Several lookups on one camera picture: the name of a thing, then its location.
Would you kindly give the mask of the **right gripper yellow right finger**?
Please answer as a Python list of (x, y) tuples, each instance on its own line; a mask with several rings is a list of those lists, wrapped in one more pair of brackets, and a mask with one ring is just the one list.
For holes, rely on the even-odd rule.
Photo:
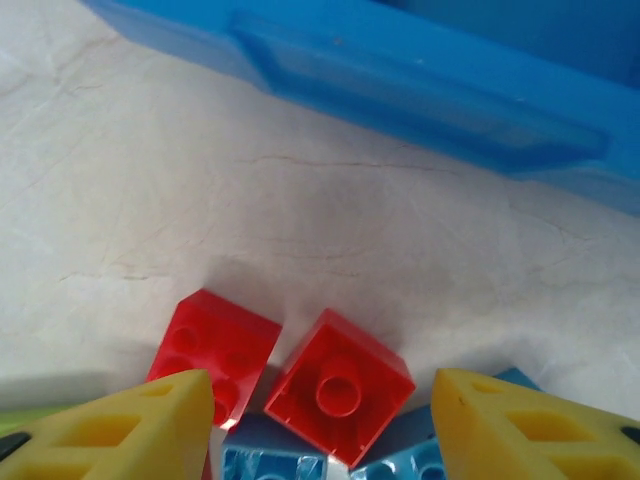
[(636, 479), (639, 423), (483, 374), (441, 368), (431, 410), (449, 479)]

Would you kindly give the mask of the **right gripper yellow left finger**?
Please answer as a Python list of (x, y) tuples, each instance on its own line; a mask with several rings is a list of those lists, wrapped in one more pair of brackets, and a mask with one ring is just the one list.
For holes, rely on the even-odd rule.
[(1, 438), (1, 476), (198, 479), (213, 416), (208, 372), (175, 373), (8, 432)]

